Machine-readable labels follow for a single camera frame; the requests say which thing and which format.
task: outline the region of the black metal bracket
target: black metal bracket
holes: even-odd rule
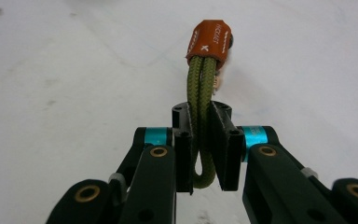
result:
[[[242,200],[252,223],[358,223],[358,179],[327,189],[304,175],[273,128],[236,127],[231,111],[211,102],[208,144],[222,190],[238,189],[247,158]],[[176,192],[193,193],[192,130],[188,103],[172,109],[172,128],[138,128],[109,182],[73,185],[47,223],[175,223]]]

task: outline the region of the white background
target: white background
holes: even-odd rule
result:
[[[358,1],[0,0],[0,224],[44,223],[78,181],[107,180],[137,127],[171,126],[204,19],[234,46],[213,97],[269,125],[331,188],[358,178]],[[217,181],[177,223],[249,223]]]

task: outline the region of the braided cord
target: braided cord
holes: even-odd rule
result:
[[[216,60],[194,56],[190,61],[187,77],[187,100],[190,105],[190,117],[193,127],[193,185],[196,189],[204,189],[213,183],[215,169],[211,152],[207,148],[209,107],[213,93]],[[202,173],[196,172],[197,157],[200,152]]]

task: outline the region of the orange fabric label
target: orange fabric label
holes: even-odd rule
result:
[[[217,60],[216,69],[226,61],[231,29],[223,21],[202,21],[193,31],[187,50],[187,63],[197,55],[212,57]]]

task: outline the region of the black plastic part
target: black plastic part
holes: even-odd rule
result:
[[[279,138],[275,130],[270,126],[262,126],[264,131],[266,132],[268,143],[272,145],[279,145]]]
[[[276,154],[263,154],[260,147]],[[242,200],[252,223],[347,223],[286,150],[269,144],[250,149]]]
[[[127,197],[127,193],[122,192],[121,184],[122,183],[120,183],[116,179],[112,179],[108,184],[111,192],[111,194],[109,195],[109,200],[111,202],[110,204],[113,205],[113,210],[110,209],[110,215],[107,219],[107,222],[105,223],[118,223],[118,219],[121,216],[121,211],[123,209],[123,205]]]
[[[350,223],[358,223],[358,179],[337,180],[331,191],[331,203]]]
[[[96,186],[98,195],[89,202],[78,202],[76,194],[87,186]],[[87,190],[81,191],[87,197]],[[84,180],[66,191],[48,218],[48,224],[97,224],[107,223],[113,214],[108,185],[101,180]]]
[[[193,193],[193,158],[190,112],[188,103],[172,109],[172,128],[176,152],[176,190]]]
[[[325,197],[325,199],[330,199],[331,190],[328,189],[324,184],[322,184],[321,181],[316,178],[316,176],[309,176],[308,180],[317,190],[319,190],[319,192]]]
[[[231,107],[211,101],[209,148],[224,191],[238,190],[241,170],[243,130],[231,122]]]
[[[131,185],[133,175],[135,174],[138,161],[141,158],[145,148],[146,128],[137,128],[133,136],[132,146],[117,169],[117,173],[123,174],[128,186]]]
[[[167,146],[172,147],[172,128],[167,128]]]
[[[167,150],[164,156],[152,155],[152,150],[162,147]],[[136,169],[128,200],[118,223],[175,223],[175,181],[174,150],[168,146],[146,148]]]

